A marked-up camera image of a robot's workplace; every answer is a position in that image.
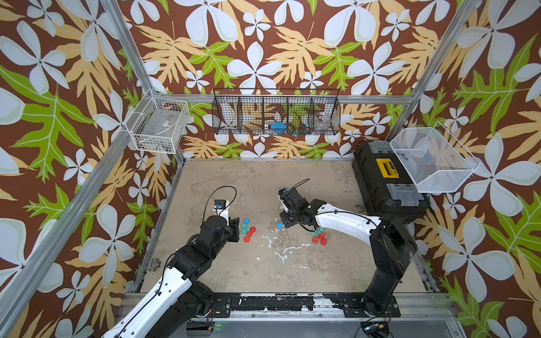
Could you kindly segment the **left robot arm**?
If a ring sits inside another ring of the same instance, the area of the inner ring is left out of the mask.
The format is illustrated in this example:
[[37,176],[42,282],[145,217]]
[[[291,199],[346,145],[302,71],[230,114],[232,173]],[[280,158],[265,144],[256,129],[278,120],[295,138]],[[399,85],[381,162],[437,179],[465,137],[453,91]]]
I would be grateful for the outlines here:
[[239,218],[211,215],[164,266],[159,281],[104,337],[170,337],[206,314],[214,293],[198,279],[228,242],[240,240]]

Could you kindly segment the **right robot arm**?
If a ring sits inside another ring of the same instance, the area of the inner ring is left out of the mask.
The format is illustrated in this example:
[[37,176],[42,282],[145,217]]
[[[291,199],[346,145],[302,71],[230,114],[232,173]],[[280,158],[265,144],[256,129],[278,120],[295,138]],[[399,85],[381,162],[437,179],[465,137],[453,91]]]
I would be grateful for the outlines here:
[[363,293],[361,310],[370,317],[383,315],[418,249],[408,229],[378,216],[337,208],[323,200],[309,202],[296,188],[279,190],[278,199],[284,208],[280,218],[285,228],[301,225],[310,232],[321,228],[336,230],[371,247],[376,271]]

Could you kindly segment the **blue object in basket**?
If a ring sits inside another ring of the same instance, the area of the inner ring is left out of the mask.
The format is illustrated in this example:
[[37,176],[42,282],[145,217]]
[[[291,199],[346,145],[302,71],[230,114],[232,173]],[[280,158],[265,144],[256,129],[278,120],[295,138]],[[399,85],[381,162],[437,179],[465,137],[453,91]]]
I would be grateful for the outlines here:
[[271,129],[277,135],[278,134],[283,134],[283,133],[287,132],[287,125],[284,125],[283,123],[280,123],[280,122],[274,122],[271,125]]

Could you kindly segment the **black toolbox yellow latch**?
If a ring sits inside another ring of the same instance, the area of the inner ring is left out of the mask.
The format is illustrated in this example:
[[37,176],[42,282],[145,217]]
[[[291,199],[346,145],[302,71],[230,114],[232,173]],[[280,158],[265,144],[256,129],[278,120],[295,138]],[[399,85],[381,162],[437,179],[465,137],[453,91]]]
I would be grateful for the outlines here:
[[429,198],[418,191],[389,142],[361,143],[354,151],[352,168],[369,215],[394,225],[425,216]]

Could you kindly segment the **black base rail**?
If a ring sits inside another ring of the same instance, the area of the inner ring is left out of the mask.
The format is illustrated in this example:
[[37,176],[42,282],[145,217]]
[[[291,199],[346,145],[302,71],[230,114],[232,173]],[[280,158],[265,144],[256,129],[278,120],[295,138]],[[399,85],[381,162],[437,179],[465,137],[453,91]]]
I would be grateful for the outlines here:
[[358,292],[338,293],[234,293],[212,294],[195,311],[197,317],[213,314],[215,318],[230,318],[234,311],[279,312],[279,313],[315,313],[317,311],[337,310],[346,318],[370,318],[363,301],[363,294]]

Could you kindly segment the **aluminium frame post back right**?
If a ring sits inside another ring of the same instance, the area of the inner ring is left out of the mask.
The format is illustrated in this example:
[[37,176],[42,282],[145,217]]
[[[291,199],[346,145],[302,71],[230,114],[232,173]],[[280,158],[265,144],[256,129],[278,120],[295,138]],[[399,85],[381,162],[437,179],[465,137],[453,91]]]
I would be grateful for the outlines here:
[[426,91],[431,78],[437,73],[446,54],[450,51],[453,43],[462,31],[463,26],[467,24],[471,14],[476,10],[477,3],[478,1],[474,0],[464,0],[458,7],[457,12],[443,34],[442,39],[438,42],[434,54],[428,61],[416,88],[412,90],[410,96],[411,101],[408,104],[404,104],[402,112],[398,115],[396,122],[387,134],[387,141],[390,142],[402,131],[405,122],[407,122],[410,115],[416,111],[416,107],[420,105],[421,95]]

